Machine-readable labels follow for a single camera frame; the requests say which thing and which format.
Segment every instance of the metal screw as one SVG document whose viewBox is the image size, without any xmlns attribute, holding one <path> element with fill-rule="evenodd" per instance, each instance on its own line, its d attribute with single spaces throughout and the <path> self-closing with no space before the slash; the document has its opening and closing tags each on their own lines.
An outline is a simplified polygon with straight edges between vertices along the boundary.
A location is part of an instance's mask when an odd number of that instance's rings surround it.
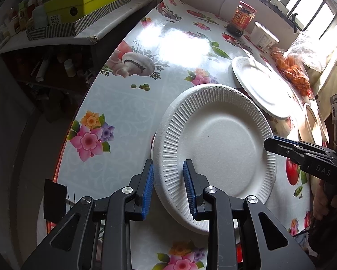
<svg viewBox="0 0 337 270">
<path fill-rule="evenodd" d="M 82 204 L 90 204 L 91 203 L 91 201 L 92 201 L 92 198 L 91 197 L 83 197 L 82 199 L 81 199 L 81 203 Z"/>
<path fill-rule="evenodd" d="M 206 187 L 206 192 L 213 194 L 217 192 L 217 189 L 214 186 L 208 186 Z"/>
<path fill-rule="evenodd" d="M 122 192 L 124 193 L 124 194 L 131 194 L 132 192 L 133 192 L 133 188 L 131 188 L 131 187 L 124 187 L 123 189 L 122 189 Z"/>
<path fill-rule="evenodd" d="M 247 201 L 249 201 L 251 204 L 256 204 L 259 200 L 255 196 L 248 196 Z"/>
</svg>

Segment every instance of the sauce jar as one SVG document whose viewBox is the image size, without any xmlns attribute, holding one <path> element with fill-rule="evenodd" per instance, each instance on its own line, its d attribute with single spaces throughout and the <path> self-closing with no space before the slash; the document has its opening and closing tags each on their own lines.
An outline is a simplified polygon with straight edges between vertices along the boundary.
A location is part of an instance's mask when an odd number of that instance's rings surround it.
<svg viewBox="0 0 337 270">
<path fill-rule="evenodd" d="M 245 28 L 255 17 L 256 12 L 257 11 L 250 5 L 241 1 L 237 6 L 234 17 L 226 27 L 227 31 L 237 37 L 242 36 L 244 34 Z"/>
</svg>

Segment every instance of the yellow box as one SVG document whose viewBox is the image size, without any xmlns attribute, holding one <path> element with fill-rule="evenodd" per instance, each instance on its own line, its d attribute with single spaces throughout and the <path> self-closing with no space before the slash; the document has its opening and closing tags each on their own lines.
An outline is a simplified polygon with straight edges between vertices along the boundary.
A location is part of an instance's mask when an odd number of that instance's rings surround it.
<svg viewBox="0 0 337 270">
<path fill-rule="evenodd" d="M 45 10 L 50 25 L 71 23 L 115 0 L 50 0 Z"/>
</svg>

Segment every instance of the purple flower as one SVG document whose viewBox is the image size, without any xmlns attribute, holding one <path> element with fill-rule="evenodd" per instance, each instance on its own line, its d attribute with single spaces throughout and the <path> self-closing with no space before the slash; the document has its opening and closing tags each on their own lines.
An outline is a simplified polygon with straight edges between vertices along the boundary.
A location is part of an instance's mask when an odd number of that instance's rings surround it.
<svg viewBox="0 0 337 270">
<path fill-rule="evenodd" d="M 195 263 L 197 263 L 198 261 L 201 261 L 203 258 L 205 258 L 205 254 L 203 253 L 204 250 L 205 250 L 204 248 L 201 248 L 201 249 L 195 248 L 193 250 L 194 251 L 193 261 Z"/>
<path fill-rule="evenodd" d="M 102 130 L 102 136 L 101 136 L 101 141 L 106 142 L 106 141 L 111 141 L 113 140 L 113 130 L 115 127 L 109 126 L 107 123 L 103 123 L 101 126 Z"/>
</svg>

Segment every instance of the orange flower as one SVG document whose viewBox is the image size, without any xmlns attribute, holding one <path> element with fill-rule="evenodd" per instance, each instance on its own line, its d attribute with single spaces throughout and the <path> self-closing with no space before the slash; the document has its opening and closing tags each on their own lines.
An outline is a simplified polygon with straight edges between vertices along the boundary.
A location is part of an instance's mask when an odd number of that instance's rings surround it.
<svg viewBox="0 0 337 270">
<path fill-rule="evenodd" d="M 83 116 L 80 123 L 85 125 L 87 128 L 90 128 L 91 130 L 93 130 L 96 127 L 101 126 L 101 123 L 100 123 L 100 120 L 99 120 L 99 114 L 97 112 L 93 113 L 89 110 Z"/>
<path fill-rule="evenodd" d="M 207 77 L 209 75 L 207 71 L 205 71 L 204 69 L 201 69 L 201 68 L 196 68 L 195 74 L 199 75 L 199 76 L 202 76 L 202 77 Z"/>
<path fill-rule="evenodd" d="M 186 242 L 173 242 L 171 250 L 168 251 L 169 255 L 184 256 L 191 252 L 188 243 Z"/>
</svg>

